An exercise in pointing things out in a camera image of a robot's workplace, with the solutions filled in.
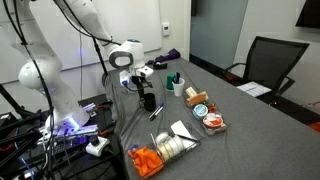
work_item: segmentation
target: gray table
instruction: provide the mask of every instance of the gray table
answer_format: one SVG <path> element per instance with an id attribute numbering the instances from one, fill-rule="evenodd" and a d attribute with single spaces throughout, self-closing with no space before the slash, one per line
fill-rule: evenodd
<path id="1" fill-rule="evenodd" d="M 149 81 L 157 104 L 164 110 L 152 122 L 138 107 L 138 94 L 119 84 L 119 71 L 111 72 L 107 96 L 115 101 L 116 134 L 124 149 L 130 179 L 140 179 L 127 150 L 151 142 L 150 133 L 167 131 L 177 120 L 198 123 L 183 97 L 165 90 L 168 73 L 180 72 L 186 86 L 206 91 L 230 124 L 227 132 L 204 135 L 200 146 L 166 166 L 151 179 L 319 179 L 320 135 L 307 126 L 266 105 L 205 70 L 183 59 L 168 62 Z"/>

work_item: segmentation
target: table surface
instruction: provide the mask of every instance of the table surface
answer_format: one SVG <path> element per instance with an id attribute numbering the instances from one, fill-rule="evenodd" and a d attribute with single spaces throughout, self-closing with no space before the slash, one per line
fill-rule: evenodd
<path id="1" fill-rule="evenodd" d="M 178 120 L 199 125 L 202 143 L 152 179 L 319 179 L 318 133 L 207 71 L 183 59 L 168 62 L 166 70 L 155 71 L 148 78 L 153 88 L 146 88 L 145 93 L 154 93 L 157 104 L 163 102 L 164 109 L 151 122 L 151 113 L 138 106 L 138 94 L 128 93 L 120 85 L 119 72 L 110 73 L 106 94 L 115 102 L 115 131 L 124 149 L 130 179 L 140 177 L 127 150 L 134 144 L 150 144 L 150 133 L 168 131 Z M 226 132 L 205 134 L 184 98 L 165 90 L 167 74 L 175 72 L 185 79 L 185 88 L 192 86 L 208 93 L 230 124 Z"/>

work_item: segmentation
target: wall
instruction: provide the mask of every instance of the wall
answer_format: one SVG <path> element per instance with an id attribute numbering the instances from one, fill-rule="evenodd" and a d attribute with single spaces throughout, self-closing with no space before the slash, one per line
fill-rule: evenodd
<path id="1" fill-rule="evenodd" d="M 162 49 L 148 52 L 145 54 L 145 60 L 155 59 L 159 55 L 165 55 L 172 48 L 176 48 L 182 55 L 182 58 L 189 59 L 190 45 L 190 13 L 191 0 L 159 0 L 162 22 L 170 22 L 171 35 L 162 38 Z M 80 99 L 80 68 L 63 71 L 61 73 L 63 80 L 70 85 L 75 95 Z M 83 67 L 83 92 L 82 98 L 89 98 L 104 93 L 101 84 L 102 68 L 100 64 L 94 64 Z M 39 108 L 48 109 L 46 98 L 37 91 L 29 90 L 19 82 L 5 84 L 4 87 L 10 92 L 14 99 L 28 110 L 36 111 Z M 0 113 L 13 111 L 12 107 L 0 96 Z"/>
<path id="2" fill-rule="evenodd" d="M 320 100 L 320 30 L 295 27 L 305 0 L 249 0 L 234 62 L 245 62 L 255 36 L 308 42 L 311 45 L 289 77 L 296 83 L 284 97 L 297 104 Z M 241 75 L 242 69 L 236 69 Z"/>
<path id="3" fill-rule="evenodd" d="M 199 0 L 190 53 L 221 68 L 232 65 L 248 0 Z"/>

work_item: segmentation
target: paper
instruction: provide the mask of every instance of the paper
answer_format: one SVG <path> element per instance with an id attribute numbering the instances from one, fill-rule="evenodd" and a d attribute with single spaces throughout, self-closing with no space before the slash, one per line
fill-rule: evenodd
<path id="1" fill-rule="evenodd" d="M 237 88 L 253 97 L 257 97 L 271 91 L 271 89 L 264 87 L 256 82 L 249 82 L 247 84 L 238 86 Z"/>
<path id="2" fill-rule="evenodd" d="M 191 136 L 191 134 L 189 133 L 188 129 L 184 126 L 184 124 L 182 123 L 181 120 L 175 122 L 174 124 L 171 125 L 171 129 L 172 131 L 175 133 L 175 134 L 179 134 L 179 135 L 182 135 L 182 136 L 185 136 L 185 137 L 188 137 L 188 138 L 193 138 Z M 197 143 L 194 143 L 192 141 L 189 141 L 187 139 L 182 139 L 182 143 L 183 143 L 183 146 L 185 147 L 185 149 L 188 149 L 188 148 L 193 148 L 197 145 Z"/>

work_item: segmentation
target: black office chair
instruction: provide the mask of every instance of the black office chair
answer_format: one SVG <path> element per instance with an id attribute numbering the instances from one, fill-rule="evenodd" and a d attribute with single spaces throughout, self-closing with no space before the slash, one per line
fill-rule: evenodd
<path id="1" fill-rule="evenodd" d="M 257 36 L 249 50 L 247 62 L 236 63 L 226 68 L 224 76 L 228 77 L 230 69 L 238 65 L 246 65 L 242 80 L 246 82 L 254 81 L 270 88 L 272 90 L 271 101 L 277 103 L 277 97 L 294 84 L 295 81 L 287 75 L 297 64 L 308 46 L 307 43 Z M 288 81 L 280 87 L 285 78 Z"/>

